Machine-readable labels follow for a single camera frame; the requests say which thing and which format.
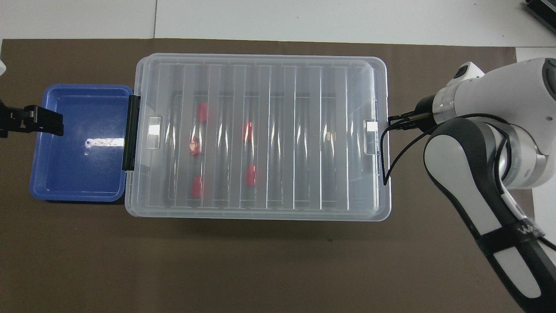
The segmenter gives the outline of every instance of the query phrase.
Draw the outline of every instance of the red object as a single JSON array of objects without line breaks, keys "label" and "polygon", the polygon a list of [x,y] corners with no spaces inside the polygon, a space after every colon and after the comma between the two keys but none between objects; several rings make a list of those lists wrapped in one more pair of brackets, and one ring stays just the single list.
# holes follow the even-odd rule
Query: red object
[{"label": "red object", "polygon": [[197,121],[200,123],[206,123],[208,118],[209,118],[209,112],[207,109],[207,103],[206,102],[199,103],[199,107],[197,108]]},{"label": "red object", "polygon": [[245,175],[245,183],[248,186],[254,186],[257,183],[257,165],[247,166],[247,175]]},{"label": "red object", "polygon": [[194,198],[202,198],[203,196],[203,178],[195,176],[191,185],[191,196]]},{"label": "red object", "polygon": [[193,136],[193,138],[191,138],[191,142],[189,143],[189,154],[191,154],[192,157],[196,157],[201,154],[201,144],[196,136]]},{"label": "red object", "polygon": [[253,122],[247,121],[244,124],[244,140],[253,141]]}]

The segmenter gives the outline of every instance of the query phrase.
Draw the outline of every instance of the white robotic arm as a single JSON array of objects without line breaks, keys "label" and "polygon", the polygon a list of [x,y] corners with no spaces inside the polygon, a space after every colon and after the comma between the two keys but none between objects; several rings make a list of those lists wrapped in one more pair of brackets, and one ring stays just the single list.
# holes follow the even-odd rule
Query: white robotic arm
[{"label": "white robotic arm", "polygon": [[445,88],[391,122],[393,129],[434,130],[424,151],[429,177],[523,310],[554,312],[554,246],[507,189],[531,188],[554,174],[556,60],[487,74],[465,63]]}]

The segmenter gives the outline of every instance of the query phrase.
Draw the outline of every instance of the clear plastic storage box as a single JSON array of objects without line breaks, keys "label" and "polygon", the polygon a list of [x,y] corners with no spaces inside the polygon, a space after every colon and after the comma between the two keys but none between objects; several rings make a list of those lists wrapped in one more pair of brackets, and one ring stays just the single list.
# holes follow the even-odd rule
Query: clear plastic storage box
[{"label": "clear plastic storage box", "polygon": [[378,58],[157,53],[137,65],[134,92],[126,182],[134,216],[381,221],[390,213]]}]

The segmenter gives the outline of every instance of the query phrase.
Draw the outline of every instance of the brown table surface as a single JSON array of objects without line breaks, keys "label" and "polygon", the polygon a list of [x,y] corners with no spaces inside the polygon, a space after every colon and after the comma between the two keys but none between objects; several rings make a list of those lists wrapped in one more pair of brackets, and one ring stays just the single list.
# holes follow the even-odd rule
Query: brown table surface
[{"label": "brown table surface", "polygon": [[[218,40],[4,40],[0,97],[49,85],[133,86],[154,52],[377,56],[389,113],[414,108],[458,66],[515,62],[504,47]],[[396,154],[418,131],[393,133]],[[424,143],[393,172],[384,222],[135,218],[123,204],[52,203],[28,189],[33,134],[0,139],[1,312],[519,312],[450,202]],[[530,191],[516,194],[532,208]]]}]

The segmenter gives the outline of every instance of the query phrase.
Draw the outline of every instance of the velcro strap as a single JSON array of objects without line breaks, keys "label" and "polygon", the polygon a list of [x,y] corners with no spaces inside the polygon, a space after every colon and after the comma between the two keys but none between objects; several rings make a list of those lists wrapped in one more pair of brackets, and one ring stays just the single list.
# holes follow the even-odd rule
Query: velcro strap
[{"label": "velcro strap", "polygon": [[533,221],[524,218],[486,233],[476,242],[483,254],[487,256],[543,236],[543,231]]}]

